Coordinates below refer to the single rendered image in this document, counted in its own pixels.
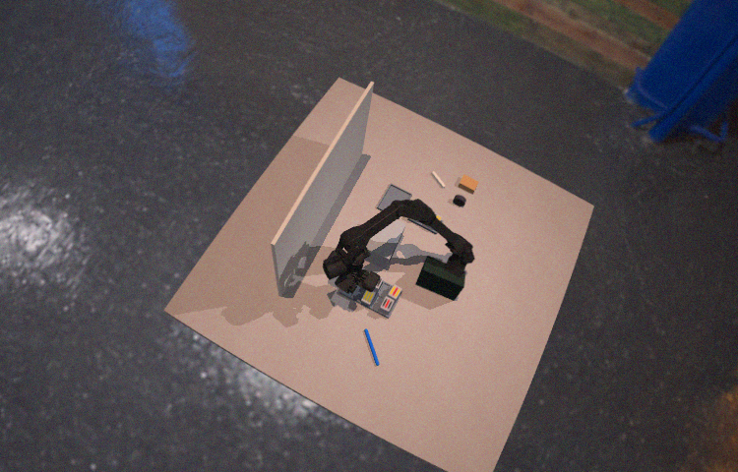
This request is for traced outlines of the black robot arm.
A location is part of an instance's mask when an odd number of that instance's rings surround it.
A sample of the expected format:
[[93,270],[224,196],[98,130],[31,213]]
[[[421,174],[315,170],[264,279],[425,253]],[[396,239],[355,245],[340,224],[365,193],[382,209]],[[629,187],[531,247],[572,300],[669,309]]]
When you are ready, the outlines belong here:
[[472,244],[445,226],[430,206],[420,199],[395,200],[364,224],[351,227],[340,234],[335,249],[337,255],[323,260],[323,270],[328,280],[338,276],[335,286],[347,294],[352,294],[357,288],[355,284],[358,277],[349,273],[347,269],[361,269],[364,259],[371,256],[366,247],[369,240],[401,216],[431,226],[447,240],[445,246],[453,254],[447,260],[445,271],[461,277],[466,265],[474,261]]

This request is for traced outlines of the orange flat box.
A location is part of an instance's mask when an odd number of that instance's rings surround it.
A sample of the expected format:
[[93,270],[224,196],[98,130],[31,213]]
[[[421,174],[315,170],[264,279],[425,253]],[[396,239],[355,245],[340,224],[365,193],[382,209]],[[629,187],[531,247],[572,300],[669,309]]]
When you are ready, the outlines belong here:
[[469,192],[470,194],[473,194],[479,182],[464,174],[462,176],[463,177],[459,184],[459,188]]

